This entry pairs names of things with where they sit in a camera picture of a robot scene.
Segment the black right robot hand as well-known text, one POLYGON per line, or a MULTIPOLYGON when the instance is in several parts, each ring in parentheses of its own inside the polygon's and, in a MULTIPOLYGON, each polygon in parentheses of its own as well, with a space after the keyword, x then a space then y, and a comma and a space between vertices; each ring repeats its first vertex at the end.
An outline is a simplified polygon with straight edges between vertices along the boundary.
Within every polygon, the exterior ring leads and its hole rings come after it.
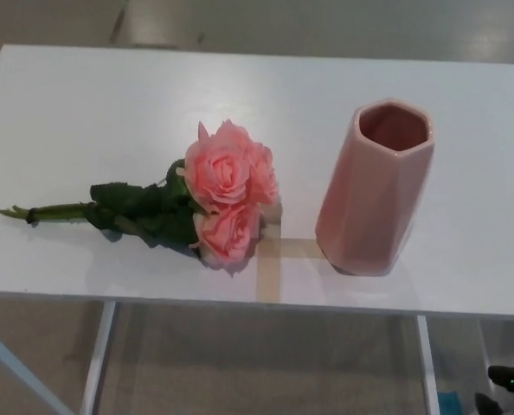
MULTIPOLYGON (((496 386, 503 387, 514 395, 514 367, 491 365, 487 368, 487 376, 496 386)), ((512 406, 501 406, 495 399, 483 393, 475 393, 474 402, 477 414, 512 414, 512 406)))

